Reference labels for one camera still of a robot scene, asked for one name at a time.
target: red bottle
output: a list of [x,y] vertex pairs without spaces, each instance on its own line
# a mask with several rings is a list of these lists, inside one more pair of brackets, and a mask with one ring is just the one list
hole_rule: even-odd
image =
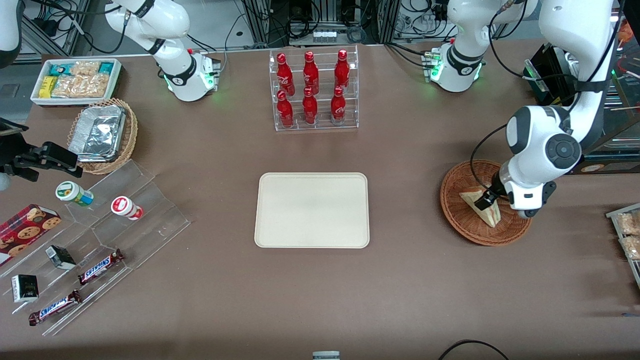
[[284,90],[288,96],[293,96],[296,93],[296,87],[293,85],[293,73],[289,64],[287,64],[287,57],[285,54],[280,53],[276,56],[278,61],[278,82],[280,83],[280,89]]
[[302,100],[302,107],[305,109],[305,121],[309,125],[314,125],[318,115],[318,101],[314,97],[313,89],[310,86],[305,88],[305,98]]
[[283,90],[278,91],[278,116],[280,122],[284,127],[293,126],[293,107],[289,100],[287,100],[287,94]]
[[338,63],[335,64],[335,86],[341,86],[343,91],[349,87],[349,63],[347,62],[347,51],[338,51]]
[[344,124],[344,107],[346,101],[342,96],[342,87],[336,86],[333,89],[333,99],[331,99],[331,122],[333,125]]
[[302,71],[305,75],[305,86],[310,86],[313,94],[320,92],[320,76],[318,74],[318,66],[314,61],[314,54],[311,51],[305,52],[305,69]]

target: wicker basket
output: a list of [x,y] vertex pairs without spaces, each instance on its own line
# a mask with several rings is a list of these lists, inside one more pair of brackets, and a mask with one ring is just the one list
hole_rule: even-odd
[[[78,165],[82,167],[85,172],[88,172],[90,174],[105,175],[118,170],[122,165],[124,165],[124,163],[129,161],[129,159],[131,158],[131,154],[133,153],[133,148],[136,146],[136,136],[138,135],[138,119],[136,119],[136,114],[133,113],[126,102],[119,99],[109,99],[96,102],[95,104],[89,105],[89,107],[109,105],[118,105],[123,107],[127,111],[127,118],[124,124],[124,137],[120,142],[120,155],[115,161],[112,161],[111,163],[81,163],[78,161]],[[76,125],[79,118],[80,114],[76,116],[76,121],[74,121],[73,125],[71,125],[71,131],[69,132],[69,136],[67,137],[67,147],[71,143],[71,139],[73,138],[73,135],[76,131]]]
[[[500,170],[500,164],[474,160],[474,170],[480,180],[491,183],[493,175]],[[521,238],[531,226],[531,219],[520,218],[506,201],[498,200],[501,220],[491,228],[460,197],[462,189],[477,185],[468,161],[456,165],[444,177],[440,187],[440,205],[449,223],[462,236],[481,245],[502,246]]]

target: table surface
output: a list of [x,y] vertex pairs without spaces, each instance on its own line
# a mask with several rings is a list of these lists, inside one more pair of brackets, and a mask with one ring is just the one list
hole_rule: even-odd
[[[496,48],[518,69],[540,44]],[[268,51],[229,54],[220,90],[194,103],[167,91],[151,57],[120,58],[119,97],[140,123],[133,158],[193,223],[57,336],[41,337],[1,306],[0,357],[308,359],[335,349],[345,360],[435,359],[472,338],[512,359],[638,358],[640,319],[620,314],[640,311],[640,291],[604,214],[639,202],[639,176],[563,177],[524,238],[474,245],[443,217],[440,182],[533,103],[529,85],[487,54],[477,83],[450,94],[385,47],[358,51],[360,129],[315,134],[273,129]],[[26,140],[66,143],[77,112],[33,106]],[[478,158],[509,154],[500,134]],[[256,246],[266,172],[365,174],[370,244]],[[15,179],[0,193],[0,218],[29,203],[62,207],[52,189],[66,179],[55,171],[37,183]],[[473,345],[454,357],[496,358]]]

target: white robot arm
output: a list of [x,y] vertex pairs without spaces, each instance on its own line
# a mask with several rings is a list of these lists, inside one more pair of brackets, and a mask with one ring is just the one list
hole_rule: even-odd
[[538,0],[450,0],[447,19],[456,25],[458,34],[453,44],[435,47],[429,54],[430,82],[450,92],[463,92],[477,79],[481,62],[489,48],[488,25],[516,22],[529,17]]
[[113,0],[105,11],[109,25],[151,54],[169,89],[182,101],[195,101],[217,87],[217,69],[202,54],[191,54],[180,38],[189,32],[189,15],[171,0]]
[[571,108],[525,106],[511,117],[506,137],[514,156],[494,176],[478,208],[488,207],[500,195],[521,216],[532,217],[555,190],[553,180],[569,172],[580,160],[582,147],[599,137],[598,112],[615,48],[611,8],[612,0],[543,3],[540,30],[578,60],[579,93]]

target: cookie box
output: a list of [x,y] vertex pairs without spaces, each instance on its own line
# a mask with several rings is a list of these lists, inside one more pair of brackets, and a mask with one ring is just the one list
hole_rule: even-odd
[[[58,65],[64,65],[69,63],[74,63],[75,61],[99,61],[102,63],[112,63],[113,67],[111,68],[111,72],[109,75],[109,82],[107,83],[106,91],[104,92],[103,97],[80,97],[80,98],[45,98],[40,97],[40,88],[42,87],[42,83],[51,73],[51,69]],[[66,106],[84,106],[87,104],[93,104],[98,101],[108,100],[112,98],[113,93],[116,89],[116,85],[118,83],[118,77],[120,76],[120,69],[122,68],[122,64],[114,58],[72,58],[72,59],[53,59],[47,60],[42,64],[42,69],[40,70],[40,75],[38,76],[38,81],[36,81],[36,85],[33,87],[33,91],[31,92],[31,101],[34,104],[40,105],[42,107],[66,107]]]
[[0,266],[60,224],[57,212],[31,204],[0,225]]

